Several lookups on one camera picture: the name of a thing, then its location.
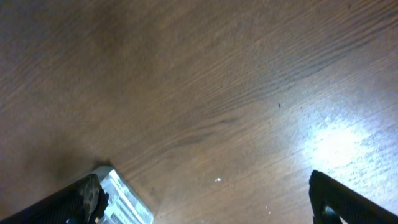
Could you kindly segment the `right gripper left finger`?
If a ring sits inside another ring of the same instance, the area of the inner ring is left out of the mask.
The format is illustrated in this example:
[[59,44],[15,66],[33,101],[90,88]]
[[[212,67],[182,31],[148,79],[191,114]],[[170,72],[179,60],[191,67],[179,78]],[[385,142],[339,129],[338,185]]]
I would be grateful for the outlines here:
[[109,194],[89,174],[47,198],[1,220],[1,224],[89,224],[104,216]]

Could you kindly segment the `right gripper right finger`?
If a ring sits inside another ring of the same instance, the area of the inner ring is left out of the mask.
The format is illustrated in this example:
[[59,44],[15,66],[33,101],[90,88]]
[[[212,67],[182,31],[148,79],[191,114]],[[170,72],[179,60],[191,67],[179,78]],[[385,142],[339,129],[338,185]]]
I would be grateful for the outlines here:
[[308,194],[314,223],[397,223],[397,215],[317,170]]

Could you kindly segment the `white green medicine box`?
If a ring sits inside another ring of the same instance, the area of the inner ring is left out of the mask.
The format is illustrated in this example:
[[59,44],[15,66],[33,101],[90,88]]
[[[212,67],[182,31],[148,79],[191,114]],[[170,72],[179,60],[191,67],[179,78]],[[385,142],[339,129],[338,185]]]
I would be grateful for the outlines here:
[[100,166],[93,171],[105,193],[109,195],[100,224],[154,224],[154,215],[137,196],[119,172],[111,166]]

